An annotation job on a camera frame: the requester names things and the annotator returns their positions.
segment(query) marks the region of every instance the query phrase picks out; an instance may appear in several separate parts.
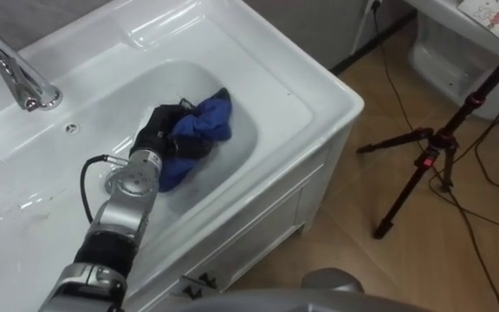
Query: wall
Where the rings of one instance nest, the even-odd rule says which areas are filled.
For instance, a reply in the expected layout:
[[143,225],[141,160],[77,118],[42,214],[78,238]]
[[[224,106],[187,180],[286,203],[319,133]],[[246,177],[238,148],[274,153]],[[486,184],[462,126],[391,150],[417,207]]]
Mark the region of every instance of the wall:
[[[110,0],[0,0],[0,36],[21,49]],[[349,56],[366,0],[245,0],[327,68]],[[379,10],[385,28],[410,7],[385,0]],[[375,36],[369,18],[361,42]]]

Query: tripod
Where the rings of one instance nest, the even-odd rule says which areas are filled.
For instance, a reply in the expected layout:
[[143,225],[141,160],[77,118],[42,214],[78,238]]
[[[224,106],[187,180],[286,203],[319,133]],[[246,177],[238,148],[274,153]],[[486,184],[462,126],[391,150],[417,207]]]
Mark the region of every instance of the tripod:
[[400,146],[403,144],[418,142],[420,140],[428,140],[428,146],[415,159],[414,165],[417,167],[415,173],[409,179],[404,187],[404,190],[399,194],[398,198],[390,208],[390,211],[380,222],[379,226],[373,233],[376,239],[382,239],[386,233],[393,227],[392,220],[396,217],[399,210],[404,205],[407,198],[417,186],[424,174],[432,168],[441,151],[445,152],[445,162],[442,177],[442,191],[449,192],[453,186],[451,182],[451,171],[454,163],[454,157],[458,148],[457,140],[454,132],[461,126],[467,117],[486,101],[487,95],[499,83],[499,65],[484,81],[484,83],[473,93],[469,94],[465,103],[456,114],[448,121],[448,123],[440,130],[434,132],[431,128],[418,128],[410,133],[399,135],[397,137],[383,140],[377,144],[369,144],[362,146],[357,150],[357,153],[370,153],[381,148],[389,148]]

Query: sink basin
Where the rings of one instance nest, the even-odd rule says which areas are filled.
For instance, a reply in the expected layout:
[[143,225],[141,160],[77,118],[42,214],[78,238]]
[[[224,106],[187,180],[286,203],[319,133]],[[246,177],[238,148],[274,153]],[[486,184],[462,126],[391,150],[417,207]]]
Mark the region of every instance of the sink basin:
[[[40,306],[88,227],[81,166],[103,153],[126,157],[148,109],[226,87],[233,136],[159,194],[128,300],[363,105],[242,1],[114,1],[22,55],[65,96],[55,110],[26,114],[0,78],[0,311]],[[88,172],[93,210],[112,169]]]

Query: power cord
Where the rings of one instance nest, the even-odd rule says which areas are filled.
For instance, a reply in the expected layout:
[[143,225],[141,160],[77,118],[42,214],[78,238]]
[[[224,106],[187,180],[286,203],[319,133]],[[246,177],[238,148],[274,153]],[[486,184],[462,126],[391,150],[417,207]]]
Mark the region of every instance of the power cord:
[[84,166],[82,166],[82,170],[80,171],[80,195],[82,197],[82,204],[84,205],[84,212],[86,212],[86,219],[91,224],[94,221],[94,217],[92,217],[92,212],[90,211],[90,206],[87,202],[86,196],[86,172],[87,169],[98,162],[107,161],[109,155],[100,155],[92,157],[91,159],[86,160]]
[[[380,33],[379,32],[379,23],[378,23],[378,19],[377,19],[377,10],[378,10],[378,7],[380,5],[380,2],[376,2],[373,4],[373,18],[374,18],[374,25],[375,25],[375,29],[377,31],[377,35]],[[384,61],[384,64],[385,64],[385,72],[386,72],[386,77],[388,79],[388,81],[390,82],[390,85],[392,86],[392,89],[394,91],[394,93],[396,94],[396,97],[398,98],[398,102],[399,102],[399,106],[400,106],[400,109],[402,110],[402,113],[404,115],[404,118],[405,118],[405,122],[407,123],[407,126],[410,128],[410,130],[414,130],[411,122],[409,121],[409,117],[407,116],[407,112],[405,111],[405,107],[402,103],[402,100],[401,100],[401,96],[399,95],[399,92],[398,90],[396,89],[393,81],[392,81],[392,78],[390,76],[390,73],[389,73],[389,70],[388,70],[388,66],[387,66],[387,61],[386,61],[386,53],[384,51],[384,47],[383,47],[383,44],[381,43],[380,44],[380,50],[381,50],[381,53],[382,53],[382,56],[383,56],[383,61]],[[484,141],[484,139],[486,138],[486,136],[488,135],[489,131],[495,126],[498,124],[498,118],[499,118],[499,114],[498,116],[495,118],[495,121],[493,121],[493,123],[489,126],[489,128],[487,128],[487,130],[485,130],[485,132],[483,132],[483,134],[481,135],[481,137],[479,137],[479,139],[477,139],[473,145],[471,145],[460,157],[458,157],[457,159],[454,160],[454,163],[456,163],[457,161],[459,161],[460,159],[463,158],[463,156],[468,153],[470,151],[471,148],[473,148],[473,146],[475,147],[475,149],[477,150],[478,148],[478,145],[480,143],[482,143]],[[430,189],[435,193],[437,194],[440,198],[444,199],[445,201],[447,201],[448,203],[456,206],[456,208],[458,209],[463,221],[465,222],[465,225],[467,227],[467,232],[469,233],[469,236],[470,236],[470,239],[471,239],[471,242],[473,243],[473,248],[475,250],[475,253],[476,253],[476,257],[479,261],[479,263],[481,264],[481,267],[483,268],[483,272],[484,272],[484,275],[486,276],[488,282],[489,282],[489,285],[490,285],[490,288],[492,289],[492,292],[494,293],[495,297],[496,297],[496,301],[498,303],[498,307],[499,307],[499,292],[494,284],[494,281],[492,280],[492,276],[490,275],[489,271],[488,271],[488,268],[486,266],[486,263],[484,262],[484,259],[483,259],[483,256],[480,252],[480,249],[478,247],[478,243],[476,241],[476,236],[475,236],[475,232],[473,231],[473,227],[469,221],[469,218],[467,218],[467,213],[470,213],[478,218],[481,218],[481,219],[484,219],[486,221],[489,221],[491,222],[492,224],[496,224],[496,225],[499,225],[498,222],[496,221],[493,221],[493,220],[490,220],[484,216],[481,216],[473,211],[469,211],[465,208],[463,208],[463,206],[459,203],[459,201],[457,200],[456,196],[453,194],[453,192],[450,190],[448,192],[448,194],[450,195],[452,201],[450,201],[449,199],[447,199],[446,197],[442,196],[440,193],[436,192],[436,190],[434,190],[434,188],[432,187],[431,185],[431,182],[434,178],[438,178],[440,180],[440,182],[442,183],[443,180],[442,180],[442,177],[440,176],[440,172],[433,166],[432,167],[434,173],[435,173],[435,176],[432,177],[430,180],[429,180],[429,187]]]

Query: cabinet door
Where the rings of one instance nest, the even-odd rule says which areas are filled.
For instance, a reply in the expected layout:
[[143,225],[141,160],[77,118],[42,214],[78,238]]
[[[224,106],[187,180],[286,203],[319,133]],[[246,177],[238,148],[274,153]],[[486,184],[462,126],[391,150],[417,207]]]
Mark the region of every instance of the cabinet door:
[[297,230],[295,214],[300,193],[296,192],[278,205],[253,228],[248,230],[198,272],[208,273],[217,279],[219,290],[225,290],[254,264],[265,257],[287,236]]

